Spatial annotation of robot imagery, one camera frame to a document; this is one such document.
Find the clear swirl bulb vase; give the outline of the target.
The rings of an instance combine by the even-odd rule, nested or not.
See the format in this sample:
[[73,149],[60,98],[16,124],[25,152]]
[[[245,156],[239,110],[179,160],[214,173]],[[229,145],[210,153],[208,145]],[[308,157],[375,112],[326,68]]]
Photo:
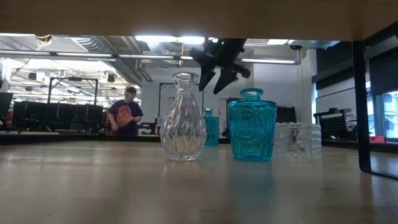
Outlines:
[[195,160],[206,140],[205,120],[194,96],[199,75],[178,72],[172,77],[177,92],[164,117],[160,140],[169,159]]

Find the clear square hobnail vase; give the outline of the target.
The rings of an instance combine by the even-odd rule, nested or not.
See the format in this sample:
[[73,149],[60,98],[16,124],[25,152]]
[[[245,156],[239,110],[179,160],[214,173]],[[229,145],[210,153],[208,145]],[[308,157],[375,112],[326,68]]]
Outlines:
[[322,131],[319,124],[276,123],[273,158],[311,161],[322,157]]

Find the small teal glass vase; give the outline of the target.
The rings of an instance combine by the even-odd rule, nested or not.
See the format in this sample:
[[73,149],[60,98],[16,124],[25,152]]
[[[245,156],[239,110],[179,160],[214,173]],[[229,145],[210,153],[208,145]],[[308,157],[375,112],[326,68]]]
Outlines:
[[205,147],[217,147],[219,144],[219,117],[213,115],[212,108],[204,109],[206,124]]

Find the black partition row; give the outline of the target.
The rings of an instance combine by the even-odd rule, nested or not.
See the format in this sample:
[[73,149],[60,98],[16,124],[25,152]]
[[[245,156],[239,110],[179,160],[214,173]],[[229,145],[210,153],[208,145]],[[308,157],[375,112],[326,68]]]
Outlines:
[[12,127],[20,131],[95,132],[102,125],[103,107],[66,103],[14,103]]

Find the grey air duct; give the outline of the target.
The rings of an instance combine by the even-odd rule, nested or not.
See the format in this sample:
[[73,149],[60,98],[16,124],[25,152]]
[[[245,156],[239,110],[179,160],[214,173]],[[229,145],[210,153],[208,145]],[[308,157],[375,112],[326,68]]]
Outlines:
[[155,55],[167,55],[167,50],[161,42],[148,42],[148,48]]

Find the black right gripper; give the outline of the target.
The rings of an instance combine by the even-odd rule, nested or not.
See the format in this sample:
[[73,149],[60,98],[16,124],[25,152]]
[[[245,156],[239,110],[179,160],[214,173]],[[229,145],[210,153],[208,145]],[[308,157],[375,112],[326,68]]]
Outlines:
[[220,77],[213,90],[215,95],[235,82],[238,79],[237,73],[240,73],[244,78],[249,78],[251,72],[236,63],[239,54],[245,51],[245,43],[246,39],[218,39],[217,42],[206,40],[202,45],[202,50],[192,48],[189,51],[189,56],[201,66],[199,91],[203,91],[214,77],[216,67],[223,70],[221,70]]

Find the long ceiling light tube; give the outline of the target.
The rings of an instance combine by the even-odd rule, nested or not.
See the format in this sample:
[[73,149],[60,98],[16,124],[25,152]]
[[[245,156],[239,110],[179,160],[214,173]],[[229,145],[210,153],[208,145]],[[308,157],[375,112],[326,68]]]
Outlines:
[[[28,50],[0,50],[0,55],[13,55],[15,57],[75,57],[75,58],[131,58],[144,60],[193,60],[191,56],[181,55],[146,55],[146,54],[98,54],[81,52],[46,52],[46,51],[28,51]],[[243,63],[263,63],[263,64],[281,64],[281,65],[300,65],[299,60],[284,60],[276,58],[238,58]]]

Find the black board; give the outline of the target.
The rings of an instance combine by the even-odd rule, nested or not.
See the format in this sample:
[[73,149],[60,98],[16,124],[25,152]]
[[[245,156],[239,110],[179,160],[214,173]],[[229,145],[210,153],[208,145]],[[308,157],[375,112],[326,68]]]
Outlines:
[[277,107],[277,123],[296,123],[296,111],[295,107],[278,106]]

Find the person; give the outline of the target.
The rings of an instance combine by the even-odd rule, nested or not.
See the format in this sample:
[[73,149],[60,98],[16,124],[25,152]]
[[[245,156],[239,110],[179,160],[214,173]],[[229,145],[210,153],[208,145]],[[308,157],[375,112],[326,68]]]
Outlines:
[[141,121],[143,112],[139,104],[134,102],[136,94],[134,87],[128,87],[124,92],[124,99],[113,103],[108,110],[109,122],[115,135],[138,135],[138,122]]

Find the bright ceiling panel light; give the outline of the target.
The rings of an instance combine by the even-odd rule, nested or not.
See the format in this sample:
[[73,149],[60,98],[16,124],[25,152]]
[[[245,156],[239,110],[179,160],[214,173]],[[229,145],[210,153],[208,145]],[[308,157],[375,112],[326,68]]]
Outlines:
[[[214,37],[200,37],[200,36],[183,36],[174,37],[167,35],[137,35],[134,37],[138,41],[156,44],[161,42],[177,42],[184,44],[203,44],[206,40],[217,42],[219,39]],[[284,45],[292,44],[294,40],[288,39],[248,39],[246,46],[263,46],[263,45]]]

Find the teal embossed medallion vase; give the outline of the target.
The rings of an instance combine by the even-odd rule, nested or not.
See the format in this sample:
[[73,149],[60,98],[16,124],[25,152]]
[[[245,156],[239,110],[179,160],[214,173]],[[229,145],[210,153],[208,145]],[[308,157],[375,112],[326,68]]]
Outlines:
[[277,104],[262,100],[262,89],[247,88],[228,104],[232,156],[242,161],[270,161],[274,146]]

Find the black monitor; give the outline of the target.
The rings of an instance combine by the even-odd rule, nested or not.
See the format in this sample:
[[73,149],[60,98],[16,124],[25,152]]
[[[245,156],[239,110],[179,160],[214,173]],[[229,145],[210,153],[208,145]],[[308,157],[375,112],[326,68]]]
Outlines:
[[0,92],[0,118],[5,118],[9,110],[13,94]]

